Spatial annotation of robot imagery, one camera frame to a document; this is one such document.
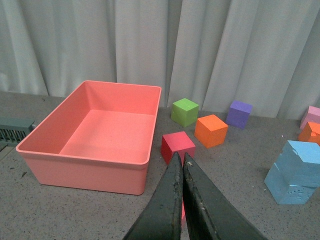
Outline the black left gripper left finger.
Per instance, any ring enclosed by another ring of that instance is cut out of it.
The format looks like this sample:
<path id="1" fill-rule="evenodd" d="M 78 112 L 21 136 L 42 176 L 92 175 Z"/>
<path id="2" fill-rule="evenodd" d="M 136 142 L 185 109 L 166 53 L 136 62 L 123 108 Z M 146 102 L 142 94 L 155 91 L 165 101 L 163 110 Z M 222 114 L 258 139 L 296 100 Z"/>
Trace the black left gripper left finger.
<path id="1" fill-rule="evenodd" d="M 124 236 L 125 240 L 179 240 L 183 205 L 183 166 L 173 154 L 150 201 Z"/>

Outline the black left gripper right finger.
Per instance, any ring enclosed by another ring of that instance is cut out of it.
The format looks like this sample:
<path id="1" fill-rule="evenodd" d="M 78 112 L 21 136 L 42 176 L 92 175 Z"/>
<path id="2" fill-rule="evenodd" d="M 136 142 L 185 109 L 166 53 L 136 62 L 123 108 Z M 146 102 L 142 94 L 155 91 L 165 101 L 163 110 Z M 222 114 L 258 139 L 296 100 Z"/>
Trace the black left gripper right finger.
<path id="1" fill-rule="evenodd" d="M 265 240 L 186 153 L 183 204 L 191 240 Z"/>

